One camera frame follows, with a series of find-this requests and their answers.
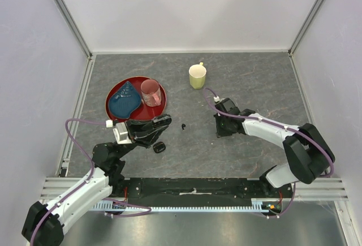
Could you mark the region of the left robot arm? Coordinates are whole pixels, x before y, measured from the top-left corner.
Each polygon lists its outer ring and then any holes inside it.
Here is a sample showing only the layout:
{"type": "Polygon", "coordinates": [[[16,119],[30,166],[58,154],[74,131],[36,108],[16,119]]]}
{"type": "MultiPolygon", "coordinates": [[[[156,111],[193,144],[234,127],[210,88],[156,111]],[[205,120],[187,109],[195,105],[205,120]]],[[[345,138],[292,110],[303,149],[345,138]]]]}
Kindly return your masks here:
{"type": "Polygon", "coordinates": [[[29,208],[21,231],[24,238],[30,245],[60,245],[70,227],[96,203],[123,193],[122,157],[138,146],[150,148],[171,121],[169,114],[161,114],[151,120],[100,122],[113,129],[115,142],[95,145],[91,156],[84,152],[90,170],[47,204],[37,201],[29,208]]]}

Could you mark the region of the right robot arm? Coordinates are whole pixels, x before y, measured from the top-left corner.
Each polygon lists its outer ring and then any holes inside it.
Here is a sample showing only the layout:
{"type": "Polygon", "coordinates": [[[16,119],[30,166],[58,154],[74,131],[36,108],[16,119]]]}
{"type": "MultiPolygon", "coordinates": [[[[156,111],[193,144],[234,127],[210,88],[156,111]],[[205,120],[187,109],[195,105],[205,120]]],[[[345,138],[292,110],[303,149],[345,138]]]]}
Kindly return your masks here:
{"type": "Polygon", "coordinates": [[[287,163],[274,166],[262,175],[259,190],[263,196],[272,197],[289,183],[311,184],[328,169],[333,170],[335,156],[314,125],[288,125],[250,109],[241,111],[229,98],[215,96],[214,103],[217,137],[239,133],[259,137],[284,150],[287,163]]]}

